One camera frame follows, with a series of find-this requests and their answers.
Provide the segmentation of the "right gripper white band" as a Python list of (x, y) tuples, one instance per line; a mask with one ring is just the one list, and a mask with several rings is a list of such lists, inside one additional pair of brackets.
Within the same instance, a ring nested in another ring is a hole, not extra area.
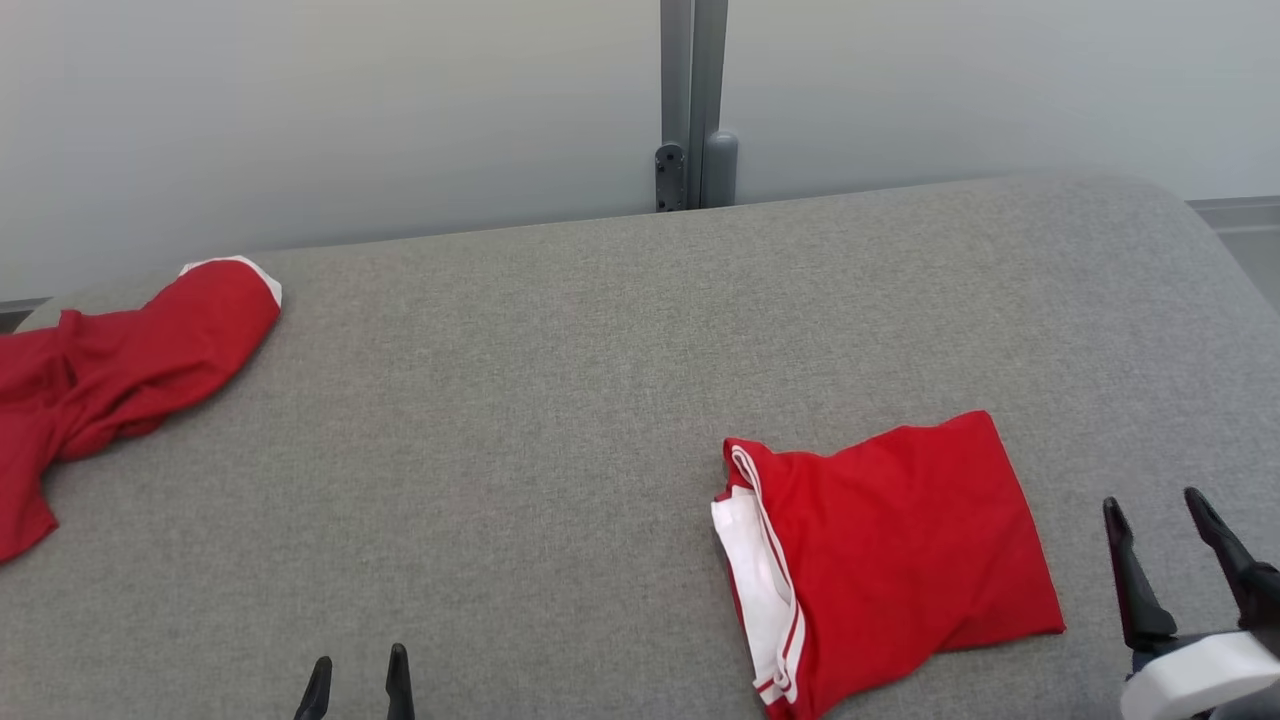
[[(1201, 539), (1213, 551), (1239, 611), (1242, 630), (1272, 626), (1272, 565), (1260, 561), (1220, 518), (1204, 495), (1183, 492)], [(1157, 651), (1178, 638), (1174, 616), (1160, 603), (1135, 552), (1119, 501), (1102, 503), (1103, 525), (1123, 638), (1133, 651)], [(1123, 720), (1187, 720), (1225, 707), (1280, 682), (1280, 659), (1249, 632), (1192, 642), (1153, 659), (1125, 684)]]

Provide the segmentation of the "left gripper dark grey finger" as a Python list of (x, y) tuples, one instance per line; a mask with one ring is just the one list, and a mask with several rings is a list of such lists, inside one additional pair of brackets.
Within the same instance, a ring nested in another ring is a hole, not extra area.
[(387, 669), (387, 720), (416, 720), (410, 656), (402, 643), (394, 643)]
[(333, 662), (321, 656), (314, 665), (293, 720), (324, 720), (332, 691)]

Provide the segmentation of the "red jersey with number 23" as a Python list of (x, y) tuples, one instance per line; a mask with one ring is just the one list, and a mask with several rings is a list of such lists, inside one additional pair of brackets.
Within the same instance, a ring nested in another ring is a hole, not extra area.
[(1065, 632), (988, 413), (829, 456), (741, 438), (723, 456), (710, 516), (769, 720), (820, 720), (937, 653)]

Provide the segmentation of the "red garment with white hem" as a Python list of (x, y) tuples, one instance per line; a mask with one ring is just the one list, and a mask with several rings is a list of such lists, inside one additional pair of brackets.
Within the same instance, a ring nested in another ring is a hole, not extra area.
[(55, 462), (146, 436), (214, 396), (282, 314), (283, 287), (243, 256), (186, 265), (143, 306), (61, 311), (0, 336), (0, 564), (58, 528), (44, 493)]

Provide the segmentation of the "dark grey hinge bracket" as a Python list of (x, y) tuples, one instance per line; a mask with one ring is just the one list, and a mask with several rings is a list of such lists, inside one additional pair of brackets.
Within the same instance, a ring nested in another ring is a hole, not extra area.
[(655, 211), (682, 211), (687, 208), (687, 169), (684, 147), (663, 143), (654, 155)]

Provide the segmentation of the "grey rounded post cap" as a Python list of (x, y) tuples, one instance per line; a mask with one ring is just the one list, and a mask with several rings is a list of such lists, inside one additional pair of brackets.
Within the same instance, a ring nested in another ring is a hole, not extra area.
[(700, 208), (730, 208), (736, 204), (739, 137), (726, 129), (710, 133), (701, 152)]

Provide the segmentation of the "grey vertical metal post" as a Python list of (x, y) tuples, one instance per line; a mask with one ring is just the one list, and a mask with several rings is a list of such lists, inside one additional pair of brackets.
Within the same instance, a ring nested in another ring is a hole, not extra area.
[(730, 0), (660, 0), (660, 145), (684, 147), (685, 210), (701, 209), (703, 145), (710, 133), (723, 129), (728, 9)]

